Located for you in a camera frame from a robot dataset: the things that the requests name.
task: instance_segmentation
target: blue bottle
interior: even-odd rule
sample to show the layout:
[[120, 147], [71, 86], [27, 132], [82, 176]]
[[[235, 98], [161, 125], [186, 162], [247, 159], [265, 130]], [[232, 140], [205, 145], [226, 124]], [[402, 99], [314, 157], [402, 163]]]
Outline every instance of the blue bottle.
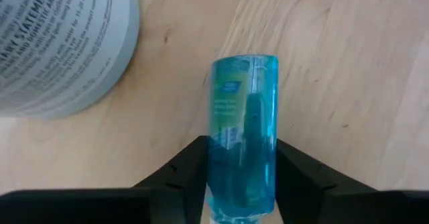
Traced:
[[258, 223], [273, 211], [277, 99], [275, 56], [212, 65], [208, 203], [215, 223]]

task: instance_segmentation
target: table surface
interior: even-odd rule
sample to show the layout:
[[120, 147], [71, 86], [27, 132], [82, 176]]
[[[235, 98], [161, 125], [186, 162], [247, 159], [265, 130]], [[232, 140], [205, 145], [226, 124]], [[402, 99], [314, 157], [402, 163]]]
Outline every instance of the table surface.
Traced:
[[211, 62], [280, 58], [278, 137], [379, 189], [429, 189], [429, 0], [140, 0], [117, 86], [0, 119], [0, 191], [131, 186], [207, 130]]

